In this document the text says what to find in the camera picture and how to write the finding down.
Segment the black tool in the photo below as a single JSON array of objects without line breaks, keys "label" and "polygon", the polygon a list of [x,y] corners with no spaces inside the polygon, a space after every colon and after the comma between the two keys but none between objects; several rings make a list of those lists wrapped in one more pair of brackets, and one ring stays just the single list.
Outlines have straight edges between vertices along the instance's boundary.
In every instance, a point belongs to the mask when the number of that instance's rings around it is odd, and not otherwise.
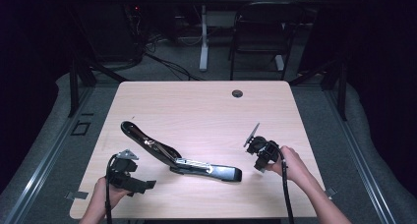
[{"label": "black tool", "polygon": [[107,163],[107,169],[105,174],[106,187],[105,187],[105,211],[107,224],[112,224],[111,218],[111,204],[110,204],[110,184],[116,188],[129,191],[128,196],[133,196],[134,193],[143,194],[145,190],[153,189],[156,181],[141,181],[132,178],[130,173],[135,172],[138,165],[134,160],[139,158],[131,152],[129,149],[113,154]]},{"label": "black tool", "polygon": [[258,123],[249,137],[246,139],[245,144],[243,145],[246,147],[248,144],[249,147],[246,150],[250,154],[256,153],[258,155],[258,159],[255,162],[255,168],[261,172],[265,172],[265,167],[270,161],[276,162],[279,158],[279,145],[273,141],[267,141],[263,137],[254,137],[255,132],[258,129]]},{"label": "black tool", "polygon": [[284,190],[284,196],[285,196],[285,204],[287,206],[288,211],[288,219],[289,223],[294,223],[294,216],[292,214],[292,208],[291,208],[291,201],[289,200],[289,192],[288,192],[288,184],[287,184],[287,165],[284,158],[284,155],[281,152],[281,149],[279,148],[279,145],[273,141],[267,141],[263,137],[254,137],[255,132],[258,129],[258,126],[260,124],[258,123],[257,126],[255,126],[255,129],[251,132],[249,137],[246,139],[245,144],[243,144],[244,147],[248,144],[249,147],[246,150],[250,154],[256,153],[258,155],[258,159],[255,162],[255,168],[261,172],[265,172],[265,167],[268,165],[270,161],[277,162],[278,158],[281,159],[281,168],[282,168],[282,187]]},{"label": "black tool", "polygon": [[107,174],[107,179],[111,185],[131,192],[128,196],[132,196],[134,193],[143,194],[145,190],[153,189],[156,183],[156,181],[144,182],[132,178],[130,173],[135,172],[138,168],[138,165],[132,159],[138,160],[139,158],[129,149],[119,152],[115,155]]},{"label": "black tool", "polygon": [[131,122],[123,122],[121,129],[126,136],[138,143],[155,158],[168,165],[171,172],[202,175],[224,182],[242,181],[242,171],[240,169],[183,158],[177,150],[150,138]]}]

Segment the table top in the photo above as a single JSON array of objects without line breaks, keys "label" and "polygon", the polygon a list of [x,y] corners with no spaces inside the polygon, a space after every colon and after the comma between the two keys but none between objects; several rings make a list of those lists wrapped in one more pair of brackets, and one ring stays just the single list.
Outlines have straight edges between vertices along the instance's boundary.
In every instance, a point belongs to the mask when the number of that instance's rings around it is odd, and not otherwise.
[{"label": "table top", "polygon": [[[233,90],[241,90],[234,97]],[[123,134],[123,121],[175,148],[183,157],[242,170],[242,182],[179,175],[169,171]],[[129,148],[139,160],[133,178],[156,180],[152,190],[124,197],[113,218],[277,218],[286,217],[282,180],[254,168],[256,155],[243,147],[255,136],[293,147],[323,187],[291,89],[286,82],[125,82],[119,85],[80,185],[86,199],[76,199],[70,211],[83,216],[94,184],[104,176],[110,157]],[[316,216],[307,196],[288,182],[293,214]]]}]

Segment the black chair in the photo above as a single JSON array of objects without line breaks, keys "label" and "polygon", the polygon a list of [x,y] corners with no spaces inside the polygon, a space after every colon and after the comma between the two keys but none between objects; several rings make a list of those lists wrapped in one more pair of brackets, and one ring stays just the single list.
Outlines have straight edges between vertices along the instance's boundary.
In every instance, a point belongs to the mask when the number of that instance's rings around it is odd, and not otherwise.
[{"label": "black chair", "polygon": [[241,7],[236,13],[229,52],[230,79],[233,80],[235,71],[248,71],[235,69],[235,55],[238,53],[271,55],[271,61],[276,55],[284,55],[280,78],[283,80],[294,34],[303,16],[303,8],[295,3],[253,2]]}]

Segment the desk leg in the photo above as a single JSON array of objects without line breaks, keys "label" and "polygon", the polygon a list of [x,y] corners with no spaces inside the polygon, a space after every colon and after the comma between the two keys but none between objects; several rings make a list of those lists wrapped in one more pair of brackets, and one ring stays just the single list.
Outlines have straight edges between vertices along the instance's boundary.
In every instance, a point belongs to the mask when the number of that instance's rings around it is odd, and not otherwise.
[{"label": "desk leg", "polygon": [[284,70],[284,61],[282,60],[282,55],[275,55],[275,64],[278,71]]},{"label": "desk leg", "polygon": [[208,26],[207,26],[207,12],[206,6],[202,7],[202,54],[200,56],[200,71],[205,72],[208,69],[208,57],[209,57],[209,46],[208,46]]}]

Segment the black curtain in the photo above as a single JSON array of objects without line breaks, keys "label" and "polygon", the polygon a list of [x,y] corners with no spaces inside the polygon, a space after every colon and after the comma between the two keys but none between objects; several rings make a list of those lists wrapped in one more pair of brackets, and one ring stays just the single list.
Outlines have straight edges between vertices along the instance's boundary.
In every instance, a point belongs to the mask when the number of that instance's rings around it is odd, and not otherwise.
[{"label": "black curtain", "polygon": [[378,0],[349,63],[373,143],[398,181],[417,196],[417,5]]},{"label": "black curtain", "polygon": [[9,183],[48,117],[68,72],[63,33],[42,0],[0,0],[0,190]]}]

